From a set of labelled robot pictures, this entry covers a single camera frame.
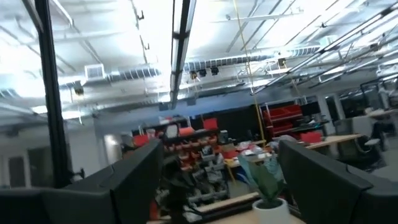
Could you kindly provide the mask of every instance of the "white pot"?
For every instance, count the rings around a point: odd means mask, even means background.
[[[258,208],[262,200],[253,203],[253,210],[258,217],[259,224],[290,224],[290,213],[287,202],[281,198],[278,198],[278,200],[282,201],[282,205],[271,209]]]

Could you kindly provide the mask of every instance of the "ceiling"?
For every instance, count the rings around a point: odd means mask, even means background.
[[[49,1],[64,118],[120,113],[170,101],[172,0]],[[197,1],[178,98],[237,91],[247,95],[250,87],[268,84],[395,3],[236,0],[238,20],[233,0]],[[397,43],[390,41],[372,52],[369,46],[397,36],[397,17],[397,11],[390,13],[275,86],[285,88],[296,83],[293,80],[325,73],[306,82],[307,88],[366,62],[363,68],[376,71],[378,65],[395,59]],[[285,64],[278,64],[278,58],[285,58]],[[87,72],[90,65],[99,72]],[[217,75],[211,74],[211,67],[218,68]],[[205,77],[191,79],[190,71],[203,69]],[[361,74],[356,70],[350,76],[359,84]],[[0,116],[0,123],[10,121],[10,116],[17,119],[7,125],[30,123],[26,117],[30,119],[32,112],[45,115],[37,31],[22,1],[0,1],[0,79],[4,103],[0,108],[4,114],[16,113]],[[77,83],[83,85],[83,96],[73,91]]]

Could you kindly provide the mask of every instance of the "white ceiling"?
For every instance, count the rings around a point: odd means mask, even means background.
[[[59,0],[66,14],[56,6],[55,0],[50,2],[60,85],[83,79],[85,65],[93,64],[103,64],[107,75],[117,80],[128,80],[87,86],[83,97],[62,90],[64,110],[90,114],[134,103],[135,106],[126,107],[132,110],[153,105],[168,95],[172,0]],[[278,57],[287,57],[286,67],[294,67],[313,53],[306,50],[306,54],[291,55],[290,50],[309,46],[320,49],[395,2],[236,0],[242,38],[233,0],[199,0],[185,62],[206,62],[208,65],[220,58],[245,57],[246,51],[249,56],[268,55],[267,60],[251,63],[256,80],[264,83],[265,79],[272,78],[271,74],[285,71],[276,66]],[[143,19],[136,19],[133,6],[139,17],[142,11]],[[366,31],[374,27],[356,34],[347,43],[361,39],[344,47],[340,55],[347,59],[354,57],[370,42],[379,40],[383,32],[388,37],[397,35],[397,15],[392,13],[384,18],[383,21],[392,19],[392,22],[371,34]],[[0,90],[3,101],[21,108],[43,109],[45,100],[39,52],[37,32],[22,1],[0,1]],[[340,62],[337,52],[326,56],[300,72],[316,73]],[[367,54],[360,62],[372,57]],[[357,64],[355,61],[347,66]],[[220,88],[219,93],[225,93],[232,91],[241,80],[247,88],[250,81],[245,68],[244,63],[222,66],[216,76],[211,76],[208,69],[207,76],[200,81],[191,80],[185,71],[180,89],[185,96],[216,87]],[[132,78],[132,71],[149,69],[157,71],[156,74]]]

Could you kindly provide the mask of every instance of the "door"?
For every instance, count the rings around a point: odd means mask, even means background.
[[[27,151],[3,154],[4,183],[10,188],[30,187]]]

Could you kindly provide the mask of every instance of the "potted plant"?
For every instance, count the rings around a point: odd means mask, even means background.
[[[257,191],[261,198],[252,205],[254,212],[258,216],[259,223],[290,223],[287,202],[282,198],[278,198],[283,189],[284,180],[276,155],[273,153],[261,165],[247,161],[242,155],[238,156],[238,160],[246,176],[238,175],[249,184],[251,189]]]

